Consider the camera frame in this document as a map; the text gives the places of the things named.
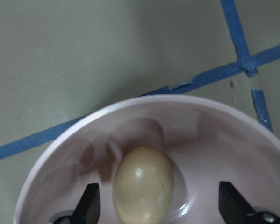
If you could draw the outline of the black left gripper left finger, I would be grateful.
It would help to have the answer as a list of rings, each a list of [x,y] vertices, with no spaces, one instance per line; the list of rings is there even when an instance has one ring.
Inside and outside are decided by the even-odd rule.
[[[72,217],[71,224],[97,224],[100,217],[100,189],[98,183],[88,184]]]

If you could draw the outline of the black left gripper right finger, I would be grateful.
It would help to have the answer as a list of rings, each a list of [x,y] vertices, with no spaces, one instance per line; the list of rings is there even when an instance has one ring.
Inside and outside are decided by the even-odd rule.
[[[231,182],[220,181],[219,212],[226,224],[269,224],[271,215],[256,212]]]

